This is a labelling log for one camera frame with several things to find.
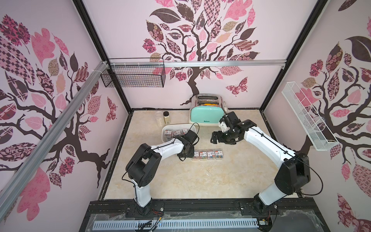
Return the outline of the paper clip box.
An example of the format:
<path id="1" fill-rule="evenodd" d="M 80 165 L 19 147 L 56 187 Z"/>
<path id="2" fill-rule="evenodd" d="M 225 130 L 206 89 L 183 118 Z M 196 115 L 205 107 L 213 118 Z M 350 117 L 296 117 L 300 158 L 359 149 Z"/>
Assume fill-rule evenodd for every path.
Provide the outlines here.
<path id="1" fill-rule="evenodd" d="M 208 159 L 207 150 L 199 150 L 199 159 L 200 160 Z"/>
<path id="2" fill-rule="evenodd" d="M 223 153 L 223 150 L 222 149 L 215 149 L 214 150 L 214 153 L 215 153 L 215 158 L 217 160 L 224 158 L 224 153 Z"/>
<path id="3" fill-rule="evenodd" d="M 199 160 L 199 159 L 200 159 L 200 153 L 198 150 L 195 150 L 192 160 Z"/>
<path id="4" fill-rule="evenodd" d="M 215 151 L 213 149 L 207 150 L 207 159 L 208 160 L 215 160 Z"/>

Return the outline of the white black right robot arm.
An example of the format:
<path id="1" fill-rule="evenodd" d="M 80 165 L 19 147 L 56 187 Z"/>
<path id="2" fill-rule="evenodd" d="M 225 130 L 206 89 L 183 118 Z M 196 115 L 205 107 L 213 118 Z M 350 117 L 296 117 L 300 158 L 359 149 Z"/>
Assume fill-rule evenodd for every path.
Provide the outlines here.
<path id="1" fill-rule="evenodd" d="M 265 154 L 278 168 L 273 183 L 253 198 L 251 207 L 259 215 L 266 213 L 269 207 L 286 196 L 299 193 L 311 181 L 311 173 L 317 173 L 310 166 L 307 154 L 278 143 L 254 121 L 240 120 L 233 111 L 219 120 L 218 127 L 219 130 L 211 133 L 212 144 L 236 145 L 246 141 Z"/>

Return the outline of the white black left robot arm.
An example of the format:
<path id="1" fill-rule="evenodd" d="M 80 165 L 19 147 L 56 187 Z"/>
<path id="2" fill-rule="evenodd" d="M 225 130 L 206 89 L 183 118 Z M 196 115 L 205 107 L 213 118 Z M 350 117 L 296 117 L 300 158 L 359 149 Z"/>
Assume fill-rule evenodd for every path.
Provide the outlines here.
<path id="1" fill-rule="evenodd" d="M 151 211 L 150 182 L 161 161 L 171 156 L 177 156 L 180 161 L 193 158 L 198 141 L 197 133 L 189 130 L 185 135 L 177 135 L 161 145 L 150 146 L 143 143 L 139 146 L 128 162 L 122 180 L 133 185 L 135 207 L 140 215 L 147 216 Z"/>

